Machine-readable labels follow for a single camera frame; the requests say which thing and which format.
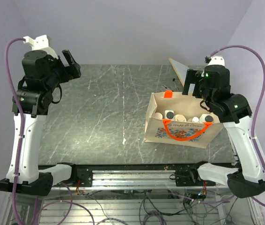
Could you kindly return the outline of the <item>beige canvas tote bag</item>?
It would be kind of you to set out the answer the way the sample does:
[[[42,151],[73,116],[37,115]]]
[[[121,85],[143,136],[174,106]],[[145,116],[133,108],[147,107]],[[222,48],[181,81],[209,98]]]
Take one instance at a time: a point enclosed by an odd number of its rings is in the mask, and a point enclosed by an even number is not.
[[[152,93],[146,112],[144,141],[206,148],[223,129],[223,124],[215,114],[201,108],[201,101],[191,94],[183,95],[170,90]],[[182,114],[186,122],[165,119],[165,110],[173,110],[175,115]],[[154,118],[154,113],[161,113],[163,119]],[[193,117],[200,118],[204,113],[211,114],[213,122],[191,121]]]

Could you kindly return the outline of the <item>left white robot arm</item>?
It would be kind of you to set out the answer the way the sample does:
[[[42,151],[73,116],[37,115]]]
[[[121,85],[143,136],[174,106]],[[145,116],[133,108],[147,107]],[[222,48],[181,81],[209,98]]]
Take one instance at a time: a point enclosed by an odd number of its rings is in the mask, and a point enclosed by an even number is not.
[[[61,84],[80,78],[80,65],[69,50],[63,50],[68,62],[43,50],[25,53],[22,60],[24,77],[12,98],[15,137],[12,159],[6,177],[0,180],[0,191],[25,195],[47,196],[52,186],[64,182],[73,186],[78,181],[77,168],[72,163],[57,163],[39,170],[38,155],[42,130],[50,104],[55,104],[53,91]]]

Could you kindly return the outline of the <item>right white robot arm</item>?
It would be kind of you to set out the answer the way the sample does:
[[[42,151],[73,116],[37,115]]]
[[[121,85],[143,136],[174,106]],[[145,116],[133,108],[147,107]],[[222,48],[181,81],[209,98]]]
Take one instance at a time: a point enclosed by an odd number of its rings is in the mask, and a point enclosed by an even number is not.
[[[206,66],[204,71],[188,69],[182,94],[189,92],[215,114],[230,136],[240,166],[229,168],[201,161],[189,174],[193,185],[205,180],[227,186],[238,198],[254,197],[265,191],[265,156],[258,139],[251,134],[252,111],[247,99],[231,93],[230,71],[222,65]]]

